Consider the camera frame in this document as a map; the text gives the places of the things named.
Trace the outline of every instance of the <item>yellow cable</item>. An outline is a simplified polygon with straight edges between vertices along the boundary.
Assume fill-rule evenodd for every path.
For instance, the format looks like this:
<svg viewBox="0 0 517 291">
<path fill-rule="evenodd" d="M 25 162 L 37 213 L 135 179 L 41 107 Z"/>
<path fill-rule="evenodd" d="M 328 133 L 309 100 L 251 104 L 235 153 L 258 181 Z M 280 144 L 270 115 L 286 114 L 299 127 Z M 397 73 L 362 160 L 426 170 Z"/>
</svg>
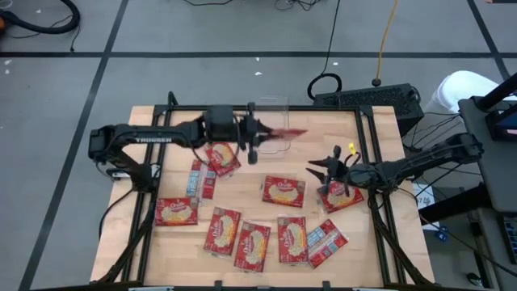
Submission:
<svg viewBox="0 0 517 291">
<path fill-rule="evenodd" d="M 388 35 L 389 27 L 391 26 L 391 22 L 393 21 L 393 17 L 395 16 L 395 11 L 397 10 L 397 5 L 398 5 L 398 0 L 395 0 L 395 3 L 393 4 L 393 8 L 391 9 L 391 15 L 389 15 L 388 25 L 386 25 L 385 34 L 382 36 L 382 42 L 380 43 L 379 60 L 377 61 L 376 79 L 378 79 L 379 75 L 380 75 L 380 68 L 382 66 L 382 52 L 385 49 L 386 36 Z"/>
</svg>

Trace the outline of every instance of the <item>wooden table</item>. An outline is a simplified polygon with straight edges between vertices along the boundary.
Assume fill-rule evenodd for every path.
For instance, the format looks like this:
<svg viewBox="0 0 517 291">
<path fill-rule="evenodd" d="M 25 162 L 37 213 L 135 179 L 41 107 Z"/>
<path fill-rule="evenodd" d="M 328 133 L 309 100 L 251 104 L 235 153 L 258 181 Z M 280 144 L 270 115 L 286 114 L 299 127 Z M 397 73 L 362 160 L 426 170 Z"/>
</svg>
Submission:
<svg viewBox="0 0 517 291">
<path fill-rule="evenodd" d="M 150 124 L 152 112 L 152 107 L 134 107 L 129 124 Z M 173 112 L 171 124 L 193 120 L 199 114 Z M 374 114 L 383 159 L 386 161 L 404 157 L 393 108 L 377 107 L 374 108 Z M 354 142 L 356 148 L 359 148 L 354 113 L 289 112 L 289 122 L 292 127 L 309 131 L 292 142 L 291 148 L 283 158 L 263 158 L 259 155 L 258 164 L 250 166 L 246 162 L 246 155 L 241 153 L 239 159 L 242 161 L 242 168 L 229 179 L 217 180 L 214 199 L 206 200 L 200 206 L 200 220 L 197 226 L 153 228 L 145 285 L 213 286 L 215 280 L 222 280 L 224 286 L 321 287 L 322 281 L 328 280 L 333 287 L 382 286 L 372 216 L 366 201 L 331 215 L 323 213 L 316 203 L 315 194 L 316 188 L 320 185 L 316 178 L 305 170 L 308 166 L 307 161 L 326 157 L 332 153 L 334 145 L 343 148 L 343 156 L 350 142 Z M 364 127 L 370 144 L 366 119 Z M 368 148 L 372 160 L 371 145 L 368 145 Z M 142 162 L 145 145 L 130 145 L 124 151 L 138 162 Z M 193 158 L 188 149 L 182 149 L 177 145 L 167 146 L 159 197 L 185 196 Z M 260 185 L 268 174 L 306 181 L 308 189 L 304 208 L 263 203 Z M 126 193 L 130 187 L 128 180 L 116 182 L 111 192 L 110 203 Z M 401 188 L 412 192 L 409 182 L 404 182 Z M 368 193 L 364 191 L 363 194 L 367 198 Z M 136 194 L 131 195 L 107 215 L 91 275 L 92 280 L 99 279 L 125 248 L 136 197 Z M 401 247 L 422 274 L 433 281 L 431 262 L 414 199 L 404 192 L 395 192 L 391 197 Z M 217 258 L 203 250 L 214 206 L 240 209 L 242 219 L 260 221 L 272 227 L 264 273 L 242 272 L 233 266 L 233 257 Z M 275 222 L 277 215 L 283 213 L 305 215 L 307 231 L 313 230 L 329 217 L 348 236 L 350 242 L 314 270 L 309 266 L 293 267 L 280 264 Z M 391 281 L 396 281 L 393 253 L 387 244 L 386 250 Z M 134 255 L 130 279 L 134 280 L 137 277 L 140 255 L 138 248 Z"/>
</svg>

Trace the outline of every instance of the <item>black stand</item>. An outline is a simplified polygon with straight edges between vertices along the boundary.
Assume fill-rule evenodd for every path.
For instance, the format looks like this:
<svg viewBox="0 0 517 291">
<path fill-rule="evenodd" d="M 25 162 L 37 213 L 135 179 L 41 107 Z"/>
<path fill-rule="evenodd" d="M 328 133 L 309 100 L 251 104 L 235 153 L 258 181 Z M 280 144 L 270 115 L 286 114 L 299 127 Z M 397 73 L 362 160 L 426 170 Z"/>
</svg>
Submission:
<svg viewBox="0 0 517 291">
<path fill-rule="evenodd" d="M 480 207 L 492 208 L 486 186 L 483 183 L 461 194 L 420 209 L 418 212 L 432 223 Z M 427 224 L 424 220 L 420 220 L 420 222 L 423 226 Z"/>
</svg>

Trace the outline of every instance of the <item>snack package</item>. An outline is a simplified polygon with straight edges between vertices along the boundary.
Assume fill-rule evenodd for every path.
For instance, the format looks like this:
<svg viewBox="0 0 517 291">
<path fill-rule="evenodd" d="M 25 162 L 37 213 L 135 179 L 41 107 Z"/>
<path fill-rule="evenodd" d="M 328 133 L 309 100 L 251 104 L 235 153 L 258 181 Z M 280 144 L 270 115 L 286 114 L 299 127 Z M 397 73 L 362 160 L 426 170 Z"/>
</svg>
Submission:
<svg viewBox="0 0 517 291">
<path fill-rule="evenodd" d="M 240 212 L 216 207 L 203 249 L 214 255 L 232 255 L 240 219 Z"/>
<path fill-rule="evenodd" d="M 302 208 L 304 194 L 303 181 L 266 176 L 262 201 Z"/>
<path fill-rule="evenodd" d="M 305 217 L 278 217 L 278 246 L 281 263 L 307 263 Z"/>
<path fill-rule="evenodd" d="M 348 193 L 349 196 L 345 193 L 345 184 L 336 181 L 330 182 L 328 194 L 325 194 L 321 188 L 317 190 L 320 205 L 328 214 L 364 200 L 358 188 L 348 187 Z"/>
<path fill-rule="evenodd" d="M 207 146 L 205 152 L 214 171 L 220 177 L 231 175 L 241 167 L 241 163 L 235 158 L 232 148 L 225 142 L 214 142 Z"/>
<path fill-rule="evenodd" d="M 159 198 L 156 204 L 156 226 L 197 225 L 197 198 Z"/>
<path fill-rule="evenodd" d="M 348 238 L 339 231 L 330 219 L 327 219 L 307 235 L 309 265 L 316 268 L 347 243 Z"/>
<path fill-rule="evenodd" d="M 262 272 L 270 232 L 271 227 L 244 221 L 233 266 L 252 272 Z"/>
<path fill-rule="evenodd" d="M 187 197 L 212 199 L 216 187 L 216 172 L 212 165 L 204 165 L 200 160 L 192 162 L 191 173 L 188 176 Z"/>
</svg>

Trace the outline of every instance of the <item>table leg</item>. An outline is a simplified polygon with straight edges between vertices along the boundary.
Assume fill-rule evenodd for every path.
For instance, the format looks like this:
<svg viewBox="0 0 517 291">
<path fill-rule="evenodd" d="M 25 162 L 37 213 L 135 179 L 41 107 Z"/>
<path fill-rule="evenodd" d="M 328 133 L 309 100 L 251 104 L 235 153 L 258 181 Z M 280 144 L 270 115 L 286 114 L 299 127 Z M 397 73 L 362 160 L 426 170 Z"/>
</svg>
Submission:
<svg viewBox="0 0 517 291">
<path fill-rule="evenodd" d="M 480 207 L 492 207 L 486 186 L 483 183 L 461 194 L 422 208 L 418 212 L 429 222 L 435 222 Z M 420 222 L 423 226 L 427 224 L 424 220 L 420 220 Z"/>
</svg>

